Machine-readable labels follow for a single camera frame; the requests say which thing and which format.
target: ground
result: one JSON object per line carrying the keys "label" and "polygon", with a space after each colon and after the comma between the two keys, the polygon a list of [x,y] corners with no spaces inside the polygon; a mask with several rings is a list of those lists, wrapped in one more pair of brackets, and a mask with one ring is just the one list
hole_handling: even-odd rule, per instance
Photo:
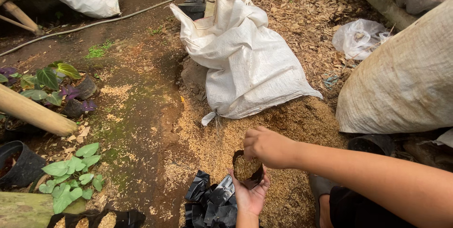
{"label": "ground", "polygon": [[[123,15],[162,1],[119,0]],[[381,22],[382,17],[364,0],[252,1],[268,13],[269,28],[283,36],[323,100],[298,98],[258,115],[220,119],[202,127],[201,118],[211,110],[202,98],[202,86],[181,79],[190,59],[179,40],[179,23],[166,6],[48,38],[0,58],[1,66],[13,66],[20,72],[62,59],[99,76],[99,91],[94,96],[99,108],[82,119],[91,126],[82,144],[100,142],[105,165],[98,170],[108,178],[108,185],[94,195],[88,208],[137,208],[147,216],[146,227],[183,226],[180,209],[196,171],[209,173],[212,184],[220,182],[226,167],[232,167],[232,153],[242,148],[245,131],[256,126],[295,140],[345,147],[347,136],[338,133],[335,106],[338,92],[356,64],[346,63],[331,38],[339,25],[358,18]],[[65,30],[95,21],[74,20]],[[34,38],[17,29],[2,37],[0,52]],[[87,58],[94,54],[89,49],[97,45],[104,45],[104,54]],[[23,140],[47,158],[60,155],[62,146],[75,145],[50,135]],[[272,184],[260,216],[262,224],[314,227],[307,173],[269,170],[269,177]]]}

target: sandal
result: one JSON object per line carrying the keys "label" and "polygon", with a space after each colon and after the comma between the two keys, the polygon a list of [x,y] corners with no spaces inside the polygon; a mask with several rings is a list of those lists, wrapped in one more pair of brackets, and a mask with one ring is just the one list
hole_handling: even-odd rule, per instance
{"label": "sandal", "polygon": [[316,209],[316,216],[315,216],[315,223],[316,223],[316,228],[320,228],[319,225],[319,216],[320,216],[320,204],[319,204],[319,197],[323,194],[330,194],[330,190],[334,186],[339,186],[339,184],[320,177],[318,175],[309,174],[309,181],[310,181],[310,187],[314,196],[314,206]]}

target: concrete ledge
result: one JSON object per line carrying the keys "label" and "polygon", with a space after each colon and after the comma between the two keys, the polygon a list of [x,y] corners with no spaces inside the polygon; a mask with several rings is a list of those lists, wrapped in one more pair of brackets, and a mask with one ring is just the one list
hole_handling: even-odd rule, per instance
{"label": "concrete ledge", "polygon": [[408,14],[404,9],[396,5],[394,0],[367,0],[379,13],[385,16],[400,31],[410,26],[418,17]]}

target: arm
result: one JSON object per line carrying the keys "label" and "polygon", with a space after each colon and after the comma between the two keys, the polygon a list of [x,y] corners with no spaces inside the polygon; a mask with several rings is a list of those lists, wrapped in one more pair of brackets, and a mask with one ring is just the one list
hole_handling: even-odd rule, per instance
{"label": "arm", "polygon": [[336,181],[417,227],[453,226],[453,173],[388,156],[297,142],[265,127],[246,133],[244,153],[269,168],[303,169]]}

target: anthurium plant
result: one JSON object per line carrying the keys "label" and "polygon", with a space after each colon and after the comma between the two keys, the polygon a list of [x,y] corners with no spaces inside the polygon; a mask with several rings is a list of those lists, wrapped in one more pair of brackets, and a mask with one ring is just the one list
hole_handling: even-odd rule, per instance
{"label": "anthurium plant", "polygon": [[91,199],[93,188],[102,190],[105,180],[101,174],[89,173],[90,167],[99,161],[101,156],[94,155],[99,143],[88,144],[76,151],[75,156],[66,161],[49,164],[42,170],[53,176],[39,186],[40,192],[54,197],[54,213],[58,214],[79,197]]}

